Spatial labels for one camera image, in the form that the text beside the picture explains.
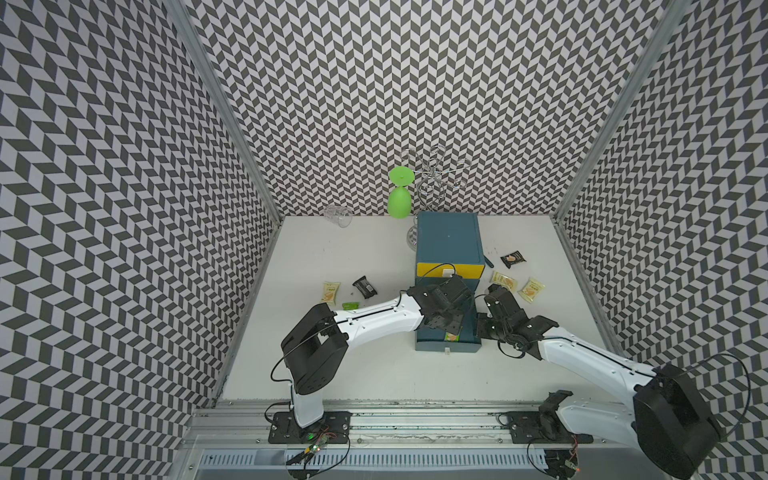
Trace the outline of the yellow top drawer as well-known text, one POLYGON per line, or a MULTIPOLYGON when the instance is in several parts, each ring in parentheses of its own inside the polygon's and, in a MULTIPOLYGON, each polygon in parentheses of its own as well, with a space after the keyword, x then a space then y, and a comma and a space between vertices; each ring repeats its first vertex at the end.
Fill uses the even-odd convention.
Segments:
POLYGON ((485 264, 419 262, 416 265, 416 278, 447 278, 453 275, 459 275, 464 279, 479 280, 482 277, 485 268, 485 264))

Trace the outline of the teal bottom drawer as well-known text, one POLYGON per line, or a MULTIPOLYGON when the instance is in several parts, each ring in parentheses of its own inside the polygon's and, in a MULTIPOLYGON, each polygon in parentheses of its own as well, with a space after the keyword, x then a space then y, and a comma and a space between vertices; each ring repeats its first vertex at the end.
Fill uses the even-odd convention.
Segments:
POLYGON ((447 342, 444 340, 444 330, 425 328, 416 331, 415 350, 422 352, 444 352, 448 350, 452 353, 476 353, 482 346, 482 340, 476 334, 477 310, 473 303, 470 303, 464 309, 464 317, 461 330, 458 333, 460 340, 458 342, 447 342))

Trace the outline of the yellow cookie packet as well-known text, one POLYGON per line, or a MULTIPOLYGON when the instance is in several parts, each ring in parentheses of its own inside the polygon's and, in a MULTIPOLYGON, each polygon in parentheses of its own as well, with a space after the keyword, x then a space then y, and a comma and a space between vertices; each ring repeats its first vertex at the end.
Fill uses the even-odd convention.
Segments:
POLYGON ((533 303, 536 297, 545 289, 545 285, 539 280, 530 277, 525 285, 518 291, 518 295, 526 302, 533 303))

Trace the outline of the black cookie packet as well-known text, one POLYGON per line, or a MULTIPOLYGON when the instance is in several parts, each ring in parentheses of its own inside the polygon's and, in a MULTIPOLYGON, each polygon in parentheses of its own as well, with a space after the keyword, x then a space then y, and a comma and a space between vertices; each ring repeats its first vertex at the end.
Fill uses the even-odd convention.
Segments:
POLYGON ((507 268, 526 262, 526 259, 519 250, 502 255, 500 259, 507 268))
POLYGON ((361 276, 355 280, 352 285, 363 295, 365 299, 370 299, 378 294, 378 291, 370 283, 366 276, 361 276))

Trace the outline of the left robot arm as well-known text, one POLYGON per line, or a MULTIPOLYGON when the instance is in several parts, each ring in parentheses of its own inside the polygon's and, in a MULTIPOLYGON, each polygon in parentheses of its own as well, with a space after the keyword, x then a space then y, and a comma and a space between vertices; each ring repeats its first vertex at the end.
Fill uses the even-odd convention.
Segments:
POLYGON ((418 283, 390 301, 358 310, 313 306, 281 342, 278 361, 290 373, 290 411, 300 428, 325 416, 322 390, 334 379, 346 353, 385 337, 422 329, 458 334, 474 291, 459 275, 418 283))

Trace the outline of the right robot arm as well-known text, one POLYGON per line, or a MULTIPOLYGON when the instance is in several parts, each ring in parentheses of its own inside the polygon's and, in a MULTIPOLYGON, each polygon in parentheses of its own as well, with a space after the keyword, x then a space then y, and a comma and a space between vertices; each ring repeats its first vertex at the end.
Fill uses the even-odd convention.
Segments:
POLYGON ((689 369, 654 367, 592 345, 554 320, 528 316, 502 286, 490 286, 481 298, 488 309, 478 316, 482 338, 514 347, 520 359, 558 365, 615 399, 594 402, 579 400, 569 390, 552 392, 531 419, 507 415, 515 442, 578 443, 597 437, 638 449, 665 474, 689 479, 727 439, 689 369))

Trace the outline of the teal plastic drawer cabinet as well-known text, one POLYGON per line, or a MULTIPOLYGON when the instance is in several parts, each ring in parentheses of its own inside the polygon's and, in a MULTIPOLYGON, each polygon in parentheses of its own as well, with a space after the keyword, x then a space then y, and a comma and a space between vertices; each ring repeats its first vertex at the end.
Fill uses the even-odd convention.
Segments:
MULTIPOLYGON (((419 262, 485 264, 476 213, 425 211, 418 214, 417 226, 416 265, 419 262)), ((439 279, 444 278, 429 278, 429 283, 439 279)), ((475 291, 480 279, 465 279, 465 282, 475 291)))

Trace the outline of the green plastic goblet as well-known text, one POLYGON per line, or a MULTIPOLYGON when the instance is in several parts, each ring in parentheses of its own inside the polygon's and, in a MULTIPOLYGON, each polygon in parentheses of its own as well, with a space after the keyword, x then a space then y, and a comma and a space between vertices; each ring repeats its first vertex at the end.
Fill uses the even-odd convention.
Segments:
POLYGON ((396 219, 406 218, 411 214, 412 197, 408 187, 415 180, 415 173, 408 167, 396 166, 388 174, 389 180, 394 185, 388 196, 388 214, 396 219))

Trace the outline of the clear glass cup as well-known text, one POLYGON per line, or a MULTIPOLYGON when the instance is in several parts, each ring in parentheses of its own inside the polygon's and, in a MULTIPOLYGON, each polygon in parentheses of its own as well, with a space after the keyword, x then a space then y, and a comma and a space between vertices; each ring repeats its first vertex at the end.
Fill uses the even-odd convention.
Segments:
POLYGON ((347 228, 354 217, 349 208, 338 205, 327 206, 323 211, 323 216, 327 221, 340 228, 347 228))

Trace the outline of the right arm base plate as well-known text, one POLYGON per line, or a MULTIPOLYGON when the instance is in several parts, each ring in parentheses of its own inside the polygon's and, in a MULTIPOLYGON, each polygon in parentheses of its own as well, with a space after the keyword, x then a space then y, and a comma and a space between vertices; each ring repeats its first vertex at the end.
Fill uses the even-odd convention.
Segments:
POLYGON ((575 434, 566 429, 555 414, 538 411, 508 411, 495 415, 499 425, 506 429, 516 445, 529 442, 544 444, 592 444, 589 434, 575 434))

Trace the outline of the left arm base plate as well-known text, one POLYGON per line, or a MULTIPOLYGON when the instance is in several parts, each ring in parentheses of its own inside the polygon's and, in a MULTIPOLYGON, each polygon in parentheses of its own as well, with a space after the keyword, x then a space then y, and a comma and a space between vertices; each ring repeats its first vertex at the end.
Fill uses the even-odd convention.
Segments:
POLYGON ((330 444, 345 444, 349 440, 352 414, 349 411, 326 412, 320 420, 300 427, 289 411, 276 412, 271 419, 270 444, 307 445, 321 436, 330 444))

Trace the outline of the aluminium front rail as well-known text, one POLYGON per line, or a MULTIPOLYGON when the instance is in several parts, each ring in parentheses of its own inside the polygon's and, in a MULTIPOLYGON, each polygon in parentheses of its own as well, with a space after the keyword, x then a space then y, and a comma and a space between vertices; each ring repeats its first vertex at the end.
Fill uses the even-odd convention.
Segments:
POLYGON ((352 414, 349 440, 321 436, 307 445, 270 444, 271 419, 289 411, 284 401, 224 401, 195 413, 168 473, 170 479, 330 479, 352 473, 440 473, 490 470, 536 479, 663 479, 638 450, 594 437, 592 444, 516 445, 495 415, 538 411, 520 402, 332 401, 330 411, 352 414))

